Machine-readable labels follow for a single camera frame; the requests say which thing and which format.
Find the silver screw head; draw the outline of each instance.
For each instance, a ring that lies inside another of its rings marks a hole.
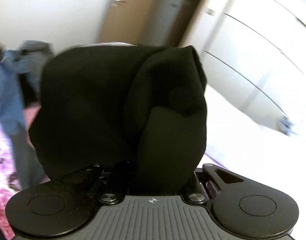
[[[115,194],[112,193],[106,193],[104,195],[102,195],[101,199],[105,202],[112,202],[114,200],[116,200],[117,196]]]
[[[194,202],[200,202],[205,199],[205,196],[201,193],[194,193],[194,194],[189,195],[189,199]]]

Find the bed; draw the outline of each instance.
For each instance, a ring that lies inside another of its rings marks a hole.
[[[198,167],[213,163],[270,187],[295,199],[299,220],[292,232],[295,240],[306,239],[306,139],[290,138],[256,124],[208,86],[207,147]],[[38,107],[25,110],[27,126]],[[0,129],[0,228],[7,239],[13,233],[7,224],[4,207],[18,190],[8,140]]]

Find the door handle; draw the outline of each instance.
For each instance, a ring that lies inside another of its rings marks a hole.
[[[126,1],[122,1],[122,0],[112,0],[113,2],[126,2]]]

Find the black round pad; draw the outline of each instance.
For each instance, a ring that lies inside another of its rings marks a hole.
[[[14,195],[5,213],[15,232],[50,238],[84,225],[93,214],[93,204],[75,184],[47,182]]]
[[[281,191],[248,181],[223,184],[225,190],[214,199],[212,213],[229,232],[247,239],[270,239],[289,233],[299,209]]]
[[[240,208],[247,214],[256,217],[265,217],[276,210],[275,202],[269,197],[252,195],[240,200]]]
[[[54,215],[65,207],[64,198],[58,195],[46,194],[37,196],[29,202],[29,209],[37,215]]]

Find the white wardrobe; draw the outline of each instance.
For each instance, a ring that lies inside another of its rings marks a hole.
[[[306,117],[306,0],[204,0],[182,45],[196,47],[208,83],[257,123]]]

